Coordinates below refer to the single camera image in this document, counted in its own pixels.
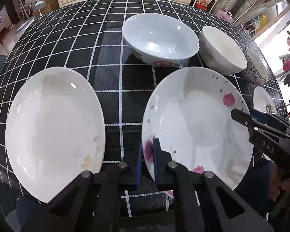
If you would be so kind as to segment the person's right hand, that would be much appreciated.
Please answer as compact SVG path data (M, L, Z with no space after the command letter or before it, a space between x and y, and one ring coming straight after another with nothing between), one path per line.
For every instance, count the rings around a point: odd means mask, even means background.
M281 190L290 192L290 178L282 181L279 174L279 168L277 164L274 163L274 168L271 174L269 184L269 198L275 202L277 197L281 193Z

